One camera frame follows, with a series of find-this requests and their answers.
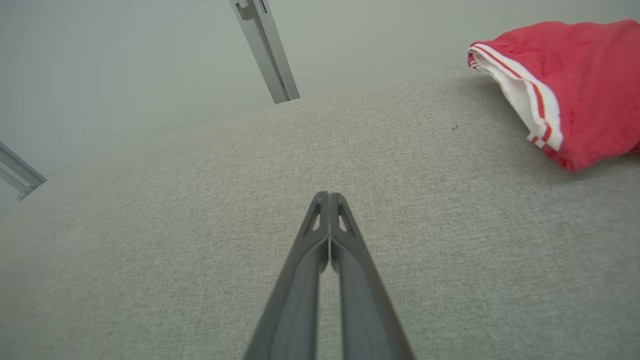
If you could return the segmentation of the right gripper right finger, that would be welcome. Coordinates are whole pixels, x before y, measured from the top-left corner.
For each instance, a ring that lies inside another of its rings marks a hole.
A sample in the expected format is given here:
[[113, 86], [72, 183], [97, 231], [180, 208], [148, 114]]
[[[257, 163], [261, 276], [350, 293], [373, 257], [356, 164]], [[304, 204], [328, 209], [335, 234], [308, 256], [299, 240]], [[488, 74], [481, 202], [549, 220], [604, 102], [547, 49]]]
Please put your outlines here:
[[402, 324], [340, 193], [329, 194], [332, 267], [339, 275], [345, 360], [414, 360]]

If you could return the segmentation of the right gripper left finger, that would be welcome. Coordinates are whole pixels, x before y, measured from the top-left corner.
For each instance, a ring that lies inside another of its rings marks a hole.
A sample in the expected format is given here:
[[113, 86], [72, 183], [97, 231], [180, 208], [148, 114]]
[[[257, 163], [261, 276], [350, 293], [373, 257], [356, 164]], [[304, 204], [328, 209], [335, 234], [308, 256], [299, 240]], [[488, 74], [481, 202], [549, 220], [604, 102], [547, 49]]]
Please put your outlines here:
[[249, 342], [245, 360], [315, 360], [319, 278], [329, 262], [329, 193], [315, 194]]

